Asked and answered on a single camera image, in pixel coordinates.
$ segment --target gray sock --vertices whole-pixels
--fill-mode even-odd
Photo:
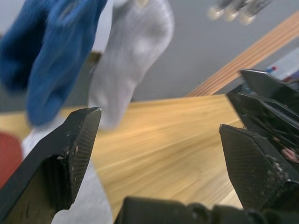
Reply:
[[[127,0],[114,6],[106,51],[94,71],[89,107],[100,107],[100,129],[121,121],[136,86],[169,45],[174,19],[167,0]]]

